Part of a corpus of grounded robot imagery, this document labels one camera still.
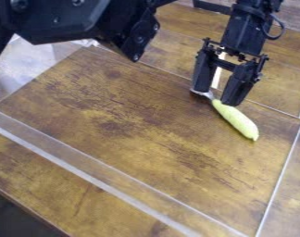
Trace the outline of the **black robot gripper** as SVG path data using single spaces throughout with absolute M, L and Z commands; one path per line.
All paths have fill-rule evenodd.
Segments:
M 196 58 L 192 88 L 209 91 L 217 68 L 233 72 L 227 82 L 221 101 L 228 106 L 239 106 L 259 81 L 266 62 L 270 60 L 262 50 L 267 40 L 278 40 L 271 34 L 274 22 L 284 28 L 275 15 L 284 0 L 236 0 L 221 42 L 205 38 L 204 47 Z

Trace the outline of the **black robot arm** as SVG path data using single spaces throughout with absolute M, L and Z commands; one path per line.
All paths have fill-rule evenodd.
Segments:
M 157 10 L 176 0 L 0 0 L 0 55 L 14 35 L 32 44 L 95 39 L 139 61 L 155 39 Z M 217 69 L 232 72 L 221 102 L 239 106 L 262 78 L 270 57 L 262 53 L 284 0 L 236 0 L 221 6 L 193 0 L 199 8 L 228 14 L 223 40 L 204 39 L 197 52 L 192 91 L 209 94 Z

